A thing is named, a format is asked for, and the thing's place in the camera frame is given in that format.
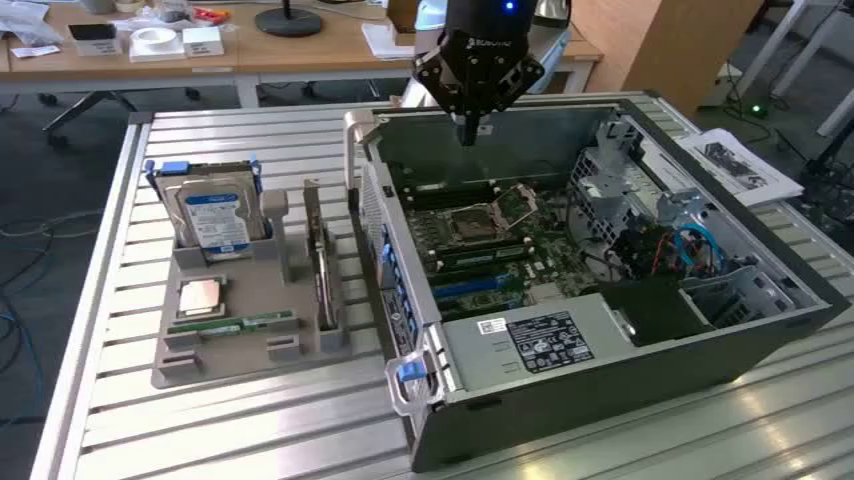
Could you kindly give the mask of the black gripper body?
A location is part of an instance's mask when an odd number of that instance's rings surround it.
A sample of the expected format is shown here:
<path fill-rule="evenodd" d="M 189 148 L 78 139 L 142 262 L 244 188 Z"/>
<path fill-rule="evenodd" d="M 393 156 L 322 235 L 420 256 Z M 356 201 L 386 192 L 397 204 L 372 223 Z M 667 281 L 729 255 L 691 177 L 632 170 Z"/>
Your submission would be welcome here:
<path fill-rule="evenodd" d="M 469 109 L 472 57 L 519 58 L 529 54 L 531 1 L 450 1 L 444 25 L 441 56 L 462 87 Z"/>

